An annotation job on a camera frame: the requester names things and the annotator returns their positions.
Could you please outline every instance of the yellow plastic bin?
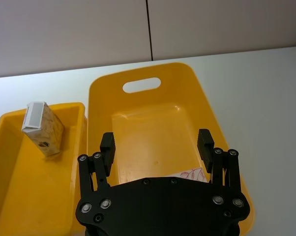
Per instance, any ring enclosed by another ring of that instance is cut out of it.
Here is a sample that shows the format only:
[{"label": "yellow plastic bin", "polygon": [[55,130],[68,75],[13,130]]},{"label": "yellow plastic bin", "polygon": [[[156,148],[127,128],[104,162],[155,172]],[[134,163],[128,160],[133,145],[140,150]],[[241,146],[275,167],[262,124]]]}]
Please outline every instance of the yellow plastic bin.
[{"label": "yellow plastic bin", "polygon": [[0,236],[64,236],[83,232],[77,157],[86,153],[81,103],[50,106],[64,124],[61,153],[45,157],[21,132],[26,110],[0,118]]},{"label": "yellow plastic bin", "polygon": [[[123,90],[128,82],[154,77],[161,81],[158,88],[134,93]],[[217,147],[229,149],[193,70],[182,63],[98,78],[90,87],[88,113],[89,155],[99,151],[104,132],[115,136],[110,185],[199,167],[205,170],[197,150],[201,128],[210,130]],[[243,235],[253,225],[254,207],[242,178],[241,186],[251,207],[247,219],[239,223]]]}]

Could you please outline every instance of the table surface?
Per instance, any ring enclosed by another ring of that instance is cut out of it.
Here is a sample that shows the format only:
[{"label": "table surface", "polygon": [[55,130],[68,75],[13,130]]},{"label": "table surface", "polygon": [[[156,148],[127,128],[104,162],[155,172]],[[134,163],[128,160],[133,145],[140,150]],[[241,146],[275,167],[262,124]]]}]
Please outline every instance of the table surface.
[{"label": "table surface", "polygon": [[83,102],[98,77],[168,62],[191,66],[254,202],[249,235],[296,235],[296,47],[0,78],[0,116],[30,101]]}]

